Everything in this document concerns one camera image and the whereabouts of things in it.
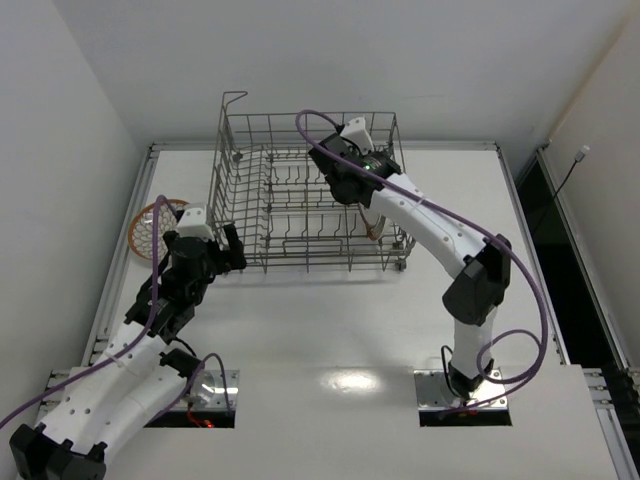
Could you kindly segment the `flower pattern plate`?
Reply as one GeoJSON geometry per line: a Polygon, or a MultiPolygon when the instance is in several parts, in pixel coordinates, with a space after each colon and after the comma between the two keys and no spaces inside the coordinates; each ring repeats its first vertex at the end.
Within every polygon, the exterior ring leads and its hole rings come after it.
{"type": "MultiPolygon", "coordinates": [[[[152,236],[154,231],[153,210],[154,203],[143,208],[131,221],[128,228],[128,246],[138,257],[152,260],[152,236]]],[[[172,210],[163,203],[159,212],[158,259],[161,260],[167,252],[163,235],[177,226],[178,220],[172,210]]]]}
{"type": "Polygon", "coordinates": [[[384,215],[376,215],[372,223],[368,223],[367,235],[371,241],[380,240],[386,230],[386,217],[384,215]]]}

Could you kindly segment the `orange sunburst plate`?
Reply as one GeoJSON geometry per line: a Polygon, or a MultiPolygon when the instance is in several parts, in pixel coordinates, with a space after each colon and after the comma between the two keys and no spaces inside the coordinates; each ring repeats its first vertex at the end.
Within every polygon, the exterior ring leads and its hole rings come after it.
{"type": "Polygon", "coordinates": [[[370,222],[370,211],[362,204],[358,204],[357,207],[367,238],[369,240],[374,240],[374,224],[370,222]]]}

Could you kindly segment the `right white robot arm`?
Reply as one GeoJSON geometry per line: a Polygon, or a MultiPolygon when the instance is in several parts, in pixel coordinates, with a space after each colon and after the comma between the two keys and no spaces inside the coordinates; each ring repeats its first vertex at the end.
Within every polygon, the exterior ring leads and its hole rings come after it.
{"type": "Polygon", "coordinates": [[[420,190],[383,150],[360,153],[334,133],[309,150],[334,200],[395,222],[452,278],[443,304],[454,319],[452,393],[469,400],[492,371],[493,323],[510,284],[511,259],[486,236],[422,204],[420,190]]]}

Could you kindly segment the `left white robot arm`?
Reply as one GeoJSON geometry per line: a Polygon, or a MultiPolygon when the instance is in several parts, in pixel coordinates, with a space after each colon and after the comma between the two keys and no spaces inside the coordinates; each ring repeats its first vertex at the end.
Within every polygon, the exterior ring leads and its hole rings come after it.
{"type": "Polygon", "coordinates": [[[247,262],[236,228],[227,244],[168,231],[167,254],[92,367],[58,385],[63,396],[35,426],[20,425],[9,446],[23,479],[101,479],[115,454],[145,425],[186,397],[206,362],[172,347],[215,278],[247,262]]]}

